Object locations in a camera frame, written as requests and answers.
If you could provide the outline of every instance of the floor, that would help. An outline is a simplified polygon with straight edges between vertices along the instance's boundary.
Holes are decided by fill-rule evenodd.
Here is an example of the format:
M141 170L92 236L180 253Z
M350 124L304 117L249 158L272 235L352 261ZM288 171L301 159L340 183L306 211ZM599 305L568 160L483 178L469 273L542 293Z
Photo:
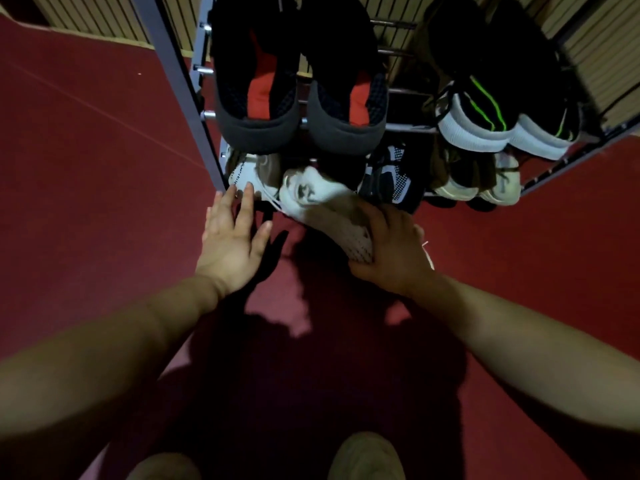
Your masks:
M0 35L4 357L188 276L214 190L153 51L4 17ZM436 268L640 358L639 151L626 139L491 214L423 204ZM209 449L194 455L217 460L207 473L245 477L284 454L281 477L306 462L322 478L345 435L373 429L409 478L584 478L430 318L350 278L322 236L281 216L274 235L273 273L229 304L247 317L201 333L219 374L196 432ZM158 383L168 397L197 335ZM124 432L164 431L169 404L163 420L137 413L84 477L123 478L152 445Z

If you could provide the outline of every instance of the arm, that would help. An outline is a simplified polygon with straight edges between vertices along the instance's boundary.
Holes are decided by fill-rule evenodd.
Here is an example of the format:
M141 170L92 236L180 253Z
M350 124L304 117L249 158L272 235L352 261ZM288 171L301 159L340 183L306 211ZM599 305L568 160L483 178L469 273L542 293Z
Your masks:
M13 476L73 476L78 452L87 442L104 446L109 426L123 416L140 386L160 375L200 316L253 277L271 223L251 241L253 188L245 189L236 222L235 192L231 186L224 196L216 193L207 209L193 277L0 363L0 461L10 462ZM51 464L42 476L32 471L46 463L33 457L36 449L54 450L58 471Z
M640 362L590 335L432 271L404 212L363 204L374 263L354 275L442 320L497 377L576 419L640 432Z

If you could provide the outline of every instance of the wooden wall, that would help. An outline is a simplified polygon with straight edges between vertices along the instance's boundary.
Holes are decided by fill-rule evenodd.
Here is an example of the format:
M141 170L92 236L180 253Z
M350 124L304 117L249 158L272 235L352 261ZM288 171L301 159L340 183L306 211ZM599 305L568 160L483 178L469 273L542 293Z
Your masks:
M150 41L131 0L34 0L53 27L119 41ZM193 50L200 0L163 0L172 28L184 51ZM433 0L360 0L372 17L420 20ZM487 0L476 0L482 4ZM586 0L519 0L551 37ZM377 27L378 36L405 48L410 31ZM640 82L640 0L608 0L567 41L565 49L577 64L599 108ZM392 58L392 67L397 61ZM304 57L300 71L310 73ZM607 116L607 125L626 120L640 109L640 89Z

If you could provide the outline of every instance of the hand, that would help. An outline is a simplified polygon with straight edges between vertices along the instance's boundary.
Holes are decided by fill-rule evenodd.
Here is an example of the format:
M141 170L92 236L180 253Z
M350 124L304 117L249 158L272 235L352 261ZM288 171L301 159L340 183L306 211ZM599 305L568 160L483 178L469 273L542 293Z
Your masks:
M251 240L253 185L244 188L236 222L231 212L235 197L235 185L224 195L216 192L213 206L207 209L202 253L196 265L196 275L212 280L219 299L240 290L256 274L272 227L272 222L263 222Z
M392 205L382 209L361 201L369 218L373 240L373 264L350 261L351 273L380 288L414 299L417 285L433 272L422 249L424 231L409 214Z

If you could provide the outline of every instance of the shoe rack frame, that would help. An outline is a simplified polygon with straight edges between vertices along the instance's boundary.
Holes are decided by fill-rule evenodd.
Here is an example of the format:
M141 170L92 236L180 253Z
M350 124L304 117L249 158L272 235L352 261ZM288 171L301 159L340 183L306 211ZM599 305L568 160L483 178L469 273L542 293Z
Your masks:
M574 34L589 17L606 0L587 0L582 7L576 12L569 21L558 30L554 37L554 42L558 46L562 45L572 34ZM158 58L163 66L166 78L171 85L173 93L180 104L180 108L191 131L191 135L196 142L200 156L204 165L209 172L211 181L215 188L226 189L228 187L227 180L223 176L220 162L216 155L216 149L212 143L209 129L207 128L208 120L215 120L215 111L204 109L204 98L202 96L202 84L204 78L213 75L214 70L206 66L207 48L211 31L215 27L210 26L208 22L208 14L213 8L215 0L201 0L198 12L198 23L196 26L196 37L193 46L193 58L189 67L185 65L184 58L180 51L180 46L173 33L169 16L164 7L162 0L133 0L142 23L144 24L151 42L153 43ZM412 30L416 28L416 23L400 22L394 20L382 20L374 18L371 20L373 25L383 27L393 27L400 29ZM380 54L398 57L411 57L411 53L404 50L380 47ZM402 88L390 88L391 94L419 95L415 91ZM616 102L620 102L629 91L622 94ZM300 126L302 129L306 127L307 120L302 118ZM558 160L553 167L546 170L539 176L529 180L522 186L522 195L526 195L533 190L539 189L540 186L550 182L555 177L562 175L576 165L587 161L594 155L600 153L605 147L619 141L629 134L640 129L640 112L613 128L602 133L596 141L583 145L580 149L565 155ZM438 132L437 128L428 126L413 126L405 124L387 123L387 131L400 133L430 133Z

